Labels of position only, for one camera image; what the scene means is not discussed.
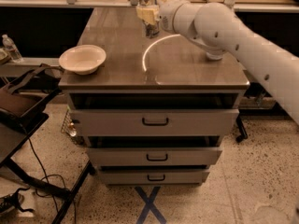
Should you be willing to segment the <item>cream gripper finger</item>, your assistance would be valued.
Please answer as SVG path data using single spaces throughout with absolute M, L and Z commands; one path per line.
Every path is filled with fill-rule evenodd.
M 137 17 L 150 24 L 155 25 L 159 21 L 159 6 L 137 6 L 136 7 Z

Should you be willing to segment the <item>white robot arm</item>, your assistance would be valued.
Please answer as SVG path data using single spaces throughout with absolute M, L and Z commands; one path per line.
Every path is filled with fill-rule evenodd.
M 212 59 L 220 59 L 226 52 L 232 54 L 293 121 L 299 121 L 299 59 L 252 32 L 231 5 L 197 6 L 185 0 L 169 0 L 139 6 L 137 16 L 158 21 L 166 32 L 184 36 Z

